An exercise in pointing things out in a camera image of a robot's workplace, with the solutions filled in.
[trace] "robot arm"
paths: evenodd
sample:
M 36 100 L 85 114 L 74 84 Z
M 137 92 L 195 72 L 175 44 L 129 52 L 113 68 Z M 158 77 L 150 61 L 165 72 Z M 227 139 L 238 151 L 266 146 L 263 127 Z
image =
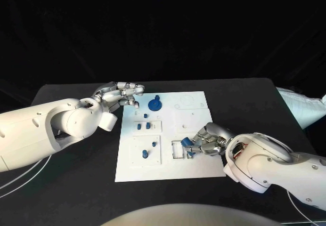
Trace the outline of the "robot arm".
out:
M 111 131 L 120 105 L 139 108 L 133 94 L 145 86 L 110 82 L 85 99 L 65 99 L 0 115 L 0 172 L 23 167 L 85 139 L 101 127 Z
M 191 154 L 225 154 L 225 174 L 253 191 L 264 193 L 276 184 L 303 203 L 326 210 L 325 157 L 295 153 L 277 139 L 261 133 L 235 136 L 211 122 L 194 140 L 185 138 L 182 144 Z

